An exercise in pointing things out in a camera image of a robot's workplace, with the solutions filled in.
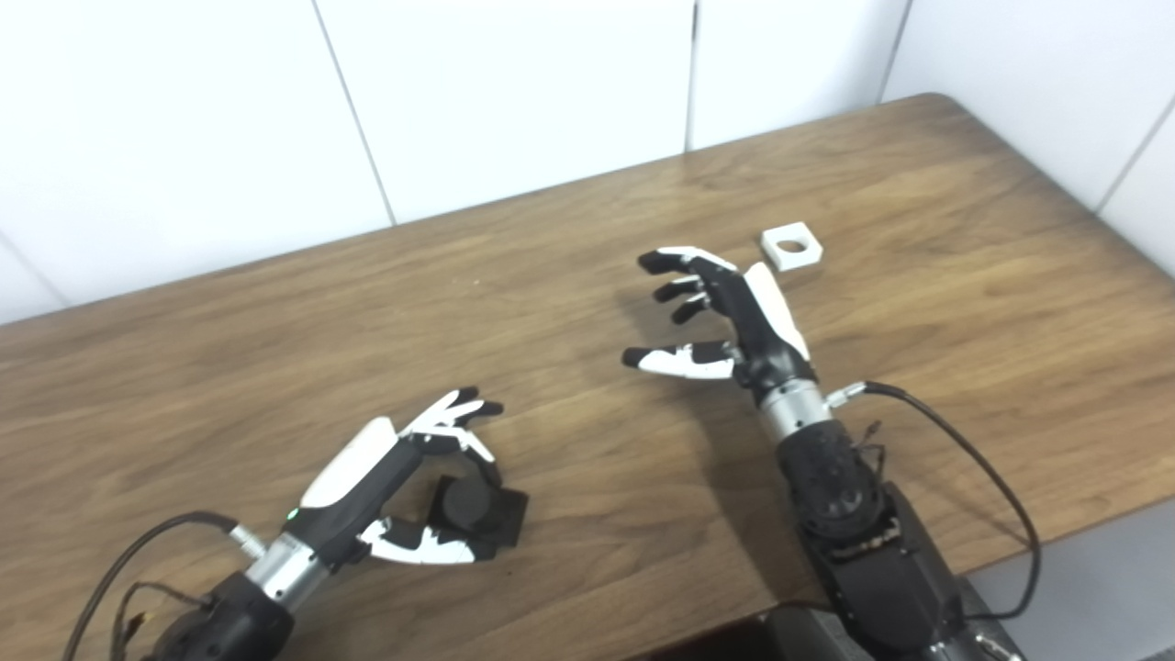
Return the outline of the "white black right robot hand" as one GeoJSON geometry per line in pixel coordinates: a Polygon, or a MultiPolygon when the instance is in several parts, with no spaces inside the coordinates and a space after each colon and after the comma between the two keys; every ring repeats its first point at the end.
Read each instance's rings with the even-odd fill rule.
{"type": "Polygon", "coordinates": [[[689,342],[667,348],[626,348],[622,364],[650,375],[679,379],[737,382],[760,403],[788,382],[817,382],[810,348],[788,312],[776,276],[764,263],[741,271],[734,263],[698,247],[660,247],[643,252],[647,274],[676,274],[652,297],[659,304],[683,297],[671,315],[684,325],[698,313],[714,312],[734,331],[730,342],[689,342]]]}

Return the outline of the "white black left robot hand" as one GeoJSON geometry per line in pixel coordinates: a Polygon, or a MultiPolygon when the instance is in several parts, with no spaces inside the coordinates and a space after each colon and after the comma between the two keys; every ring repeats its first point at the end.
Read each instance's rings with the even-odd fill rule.
{"type": "Polygon", "coordinates": [[[444,532],[428,524],[400,521],[382,510],[407,485],[428,456],[461,454],[474,461],[484,481],[502,484],[495,456],[466,427],[478,417],[503,413],[483,400],[477,387],[443,394],[403,430],[388,417],[365,423],[340,454],[315,477],[282,532],[309,548],[330,572],[365,557],[389,562],[451,566],[486,562],[490,542],[444,532]]]}

